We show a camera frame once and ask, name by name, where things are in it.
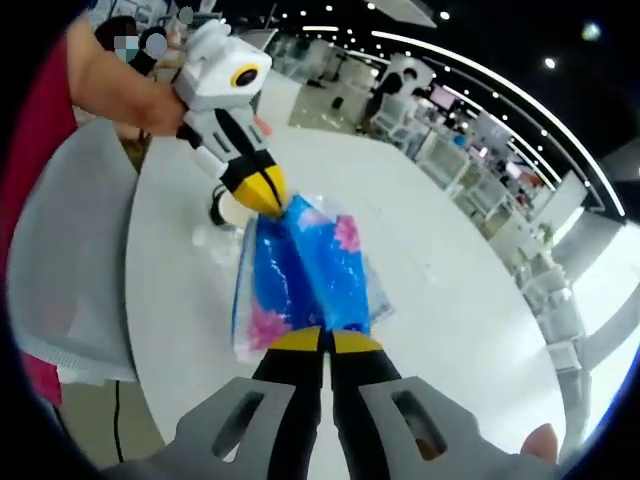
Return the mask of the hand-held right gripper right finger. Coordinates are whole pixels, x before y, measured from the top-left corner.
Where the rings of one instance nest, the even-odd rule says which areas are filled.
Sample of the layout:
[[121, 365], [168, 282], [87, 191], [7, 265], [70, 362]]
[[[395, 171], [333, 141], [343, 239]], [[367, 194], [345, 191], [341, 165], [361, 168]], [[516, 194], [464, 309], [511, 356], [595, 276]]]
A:
[[485, 440], [474, 415], [419, 377], [402, 377], [382, 346], [335, 330], [333, 418], [353, 479], [555, 479], [555, 466]]

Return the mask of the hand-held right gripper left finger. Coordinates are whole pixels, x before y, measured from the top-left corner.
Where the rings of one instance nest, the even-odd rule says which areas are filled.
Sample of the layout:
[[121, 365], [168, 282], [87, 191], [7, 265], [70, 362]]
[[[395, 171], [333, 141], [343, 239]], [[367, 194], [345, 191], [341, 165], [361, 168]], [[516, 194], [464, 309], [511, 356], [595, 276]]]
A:
[[179, 479], [304, 479], [320, 421], [322, 329], [276, 340], [254, 375], [236, 377], [178, 423]]

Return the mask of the person's left hand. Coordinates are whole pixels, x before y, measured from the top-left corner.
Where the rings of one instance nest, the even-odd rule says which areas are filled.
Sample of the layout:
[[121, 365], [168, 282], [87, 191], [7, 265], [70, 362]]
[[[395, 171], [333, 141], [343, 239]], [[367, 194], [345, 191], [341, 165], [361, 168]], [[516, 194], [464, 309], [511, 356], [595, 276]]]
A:
[[186, 106], [168, 84], [148, 81], [129, 105], [126, 122], [155, 136], [175, 137]]

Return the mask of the person's right hand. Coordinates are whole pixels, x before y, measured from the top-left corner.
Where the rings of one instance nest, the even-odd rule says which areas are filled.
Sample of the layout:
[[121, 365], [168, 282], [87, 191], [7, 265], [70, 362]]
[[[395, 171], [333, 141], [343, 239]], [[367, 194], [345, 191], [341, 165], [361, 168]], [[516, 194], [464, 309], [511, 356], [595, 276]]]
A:
[[557, 463], [558, 453], [558, 438], [553, 426], [549, 423], [533, 430], [520, 449], [521, 455], [534, 456], [552, 465]]

